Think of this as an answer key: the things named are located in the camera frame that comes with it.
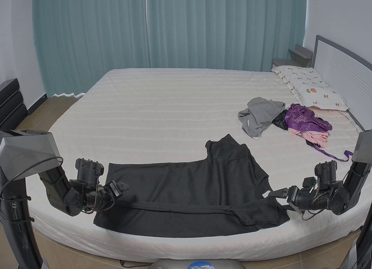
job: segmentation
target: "gray towel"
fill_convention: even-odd
[[[238,118],[247,135],[258,140],[276,116],[285,109],[285,103],[256,97],[247,103],[248,108],[238,113]]]

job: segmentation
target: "mattress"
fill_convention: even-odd
[[[269,175],[273,189],[301,186],[314,166],[327,159],[299,136],[271,125],[255,141],[241,128],[237,113],[257,96],[297,103],[274,73],[214,69],[115,69],[103,76],[50,131],[68,179],[75,179],[80,157],[109,163],[145,164],[205,159],[205,143],[230,134],[247,144]],[[358,127],[346,112],[316,110],[329,121],[327,152],[342,157],[353,151]],[[338,162],[341,179],[351,161]],[[162,238],[120,234],[93,224],[94,214],[76,217],[54,209],[37,175],[27,178],[34,226],[46,236],[91,254],[153,262],[159,258],[262,260],[281,257],[331,242],[363,225],[372,193],[372,177],[359,203],[345,214],[322,212],[312,220],[288,211],[290,220],[275,228],[230,236]],[[285,205],[286,201],[278,199]]]

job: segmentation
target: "curtain fold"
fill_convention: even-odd
[[[107,71],[149,67],[145,0],[33,0],[47,95],[86,92]]]
[[[306,0],[147,0],[150,65],[270,71],[305,17]]]

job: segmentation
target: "pink clothing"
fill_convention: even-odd
[[[296,131],[290,127],[288,128],[288,132],[294,135],[299,135],[313,144],[318,144],[320,148],[324,148],[328,141],[328,132]]]

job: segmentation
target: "pillow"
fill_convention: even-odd
[[[271,71],[282,79],[302,106],[339,111],[349,108],[342,96],[329,87],[314,68],[282,65]]]

